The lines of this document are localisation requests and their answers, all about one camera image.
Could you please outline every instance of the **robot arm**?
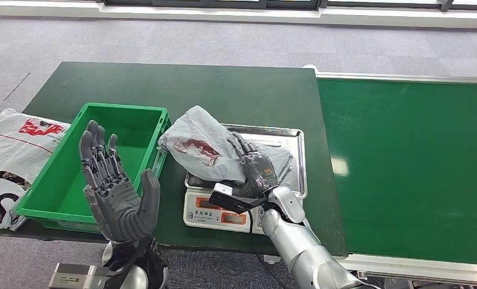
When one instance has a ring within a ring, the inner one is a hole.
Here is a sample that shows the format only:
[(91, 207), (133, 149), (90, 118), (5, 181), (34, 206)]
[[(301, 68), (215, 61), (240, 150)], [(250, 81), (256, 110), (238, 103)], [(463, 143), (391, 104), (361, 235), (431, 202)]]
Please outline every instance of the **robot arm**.
[(343, 268), (311, 230), (304, 210), (287, 187), (276, 187), (268, 196), (275, 204), (265, 212), (262, 229), (299, 288), (351, 289), (365, 285)]
[(264, 205), (263, 232), (276, 247), (299, 288), (378, 289), (364, 284), (331, 256), (311, 230), (304, 209), (292, 191), (276, 186), (278, 179), (269, 158), (254, 144), (233, 134), (239, 145), (235, 140), (228, 141), (240, 158), (246, 185), (239, 191), (222, 190), (222, 186), (217, 185), (210, 203), (238, 214)]

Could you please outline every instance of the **green table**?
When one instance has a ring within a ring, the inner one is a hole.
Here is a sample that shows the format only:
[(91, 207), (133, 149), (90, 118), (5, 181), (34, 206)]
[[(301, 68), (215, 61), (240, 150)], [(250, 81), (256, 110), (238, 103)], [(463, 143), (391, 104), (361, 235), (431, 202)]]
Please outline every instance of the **green table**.
[[(86, 102), (166, 107), (172, 121), (192, 106), (200, 105), (222, 123), (303, 130), (309, 191), (304, 202), (307, 217), (329, 251), (346, 256), (313, 70), (62, 63), (24, 113), (69, 123)], [(165, 246), (252, 252), (248, 234), (184, 224), (185, 175), (183, 167), (168, 156), (160, 177), (159, 223), (154, 232), (157, 240)], [(32, 236), (44, 235), (37, 228), (29, 230)], [(76, 233), (57, 234), (64, 238)], [(253, 238), (259, 252), (276, 254), (267, 237)], [(102, 238), (95, 235), (95, 240)]]
[(317, 82), (348, 252), (477, 264), (477, 79)]
[[(304, 69), (63, 63), (25, 112), (70, 122), (87, 101), (164, 106), (172, 120), (200, 104), (221, 122), (300, 128), (304, 207), (334, 255), (477, 264), (477, 79), (317, 74), (315, 82)], [(172, 246), (249, 252), (246, 234), (184, 226), (184, 174), (169, 158), (155, 235)], [(30, 224), (24, 230), (88, 237)], [(255, 242), (272, 251), (265, 238)]]

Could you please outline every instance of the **white plastic bag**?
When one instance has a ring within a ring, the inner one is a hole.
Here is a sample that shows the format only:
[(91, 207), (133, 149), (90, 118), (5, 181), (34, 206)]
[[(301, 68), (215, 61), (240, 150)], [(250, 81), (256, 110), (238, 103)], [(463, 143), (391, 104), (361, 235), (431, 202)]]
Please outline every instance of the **white plastic bag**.
[(0, 114), (0, 229), (15, 231), (24, 223), (15, 207), (69, 127), (11, 108)]
[[(246, 177), (240, 167), (239, 157), (227, 138), (233, 138), (231, 132), (197, 105), (177, 119), (161, 135), (158, 144), (198, 178), (213, 182), (229, 180), (244, 183)], [(282, 148), (255, 144), (269, 156), (278, 179), (283, 179), (291, 169), (291, 153)]]

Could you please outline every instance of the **gray plastic bag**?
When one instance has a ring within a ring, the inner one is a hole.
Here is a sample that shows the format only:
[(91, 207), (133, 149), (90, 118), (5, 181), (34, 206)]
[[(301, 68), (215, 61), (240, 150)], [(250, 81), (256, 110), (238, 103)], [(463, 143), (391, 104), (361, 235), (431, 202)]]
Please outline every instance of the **gray plastic bag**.
[[(169, 151), (189, 173), (206, 181), (245, 182), (239, 157), (227, 138), (224, 126), (200, 106), (189, 109), (159, 138), (158, 145)], [(282, 148), (254, 142), (270, 157), (275, 173), (282, 180), (290, 170), (293, 156)]]

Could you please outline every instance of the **robotic hand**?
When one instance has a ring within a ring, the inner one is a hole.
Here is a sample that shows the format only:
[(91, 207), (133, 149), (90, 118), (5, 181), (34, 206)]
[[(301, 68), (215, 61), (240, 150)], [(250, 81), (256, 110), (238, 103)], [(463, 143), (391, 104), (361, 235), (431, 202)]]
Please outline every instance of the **robotic hand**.
[(111, 135), (108, 150), (105, 129), (91, 120), (79, 142), (87, 185), (83, 192), (102, 234), (110, 243), (103, 267), (58, 263), (50, 288), (63, 289), (161, 289), (167, 281), (167, 262), (151, 237), (157, 225), (160, 184), (152, 173), (141, 173), (139, 197), (123, 170)]
[(227, 141), (235, 149), (246, 175), (244, 187), (233, 194), (239, 197), (255, 198), (278, 185), (278, 178), (270, 158), (260, 152), (252, 142), (246, 141), (239, 133), (233, 132), (233, 136), (239, 145), (235, 143), (235, 139), (229, 138)]
[(233, 133), (228, 140), (239, 155), (247, 177), (240, 191), (226, 190), (216, 186), (210, 203), (241, 214), (258, 205), (263, 205), (262, 230), (270, 238), (299, 288), (307, 289), (379, 289), (365, 284), (343, 268), (322, 246), (311, 230), (304, 209), (287, 187), (278, 187), (278, 181), (269, 157), (262, 154), (254, 144)]
[(91, 120), (79, 142), (87, 183), (84, 195), (106, 239), (116, 243), (137, 241), (150, 236), (157, 226), (160, 184), (152, 170), (142, 172), (140, 198), (123, 171), (116, 149), (118, 137), (111, 135), (106, 151), (104, 132)]

